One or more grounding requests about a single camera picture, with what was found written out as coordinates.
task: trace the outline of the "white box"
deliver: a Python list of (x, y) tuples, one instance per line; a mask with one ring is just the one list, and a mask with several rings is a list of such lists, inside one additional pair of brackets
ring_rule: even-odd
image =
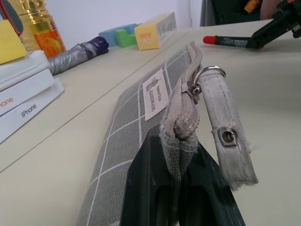
[(17, 107), (54, 84), (55, 80), (46, 69), (0, 92), (0, 115)]
[(49, 61), (42, 50), (30, 52), (25, 57), (2, 64), (0, 91), (49, 68)]
[(0, 144), (57, 98), (64, 88), (59, 79), (53, 86), (0, 117)]

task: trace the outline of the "white desk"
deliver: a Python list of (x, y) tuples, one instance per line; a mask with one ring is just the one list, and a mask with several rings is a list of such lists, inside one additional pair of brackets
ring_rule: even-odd
[[(299, 225), (301, 40), (289, 32), (260, 51), (207, 46), (205, 35), (250, 36), (253, 22), (177, 32), (161, 49), (113, 48), (58, 77), (66, 91), (0, 145), (0, 226), (75, 224), (118, 97), (195, 41), (218, 65), (237, 102), (259, 184), (234, 194), (248, 226)], [(205, 105), (197, 134), (216, 158)]]

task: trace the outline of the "plastic bottle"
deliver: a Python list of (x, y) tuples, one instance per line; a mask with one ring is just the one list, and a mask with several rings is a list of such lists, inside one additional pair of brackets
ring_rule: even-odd
[(41, 49), (47, 58), (66, 50), (45, 0), (8, 0), (23, 24), (20, 38), (27, 51)]

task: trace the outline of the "label tag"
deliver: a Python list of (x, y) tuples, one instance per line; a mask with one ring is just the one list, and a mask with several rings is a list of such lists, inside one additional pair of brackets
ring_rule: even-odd
[(143, 83), (142, 86), (145, 120), (147, 121), (161, 112), (168, 104), (168, 93), (163, 70), (160, 69)]

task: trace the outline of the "yellow sticky note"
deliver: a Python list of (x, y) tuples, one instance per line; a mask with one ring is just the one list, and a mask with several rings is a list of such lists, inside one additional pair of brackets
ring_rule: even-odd
[(8, 20), (0, 21), (0, 64), (27, 55), (27, 51)]

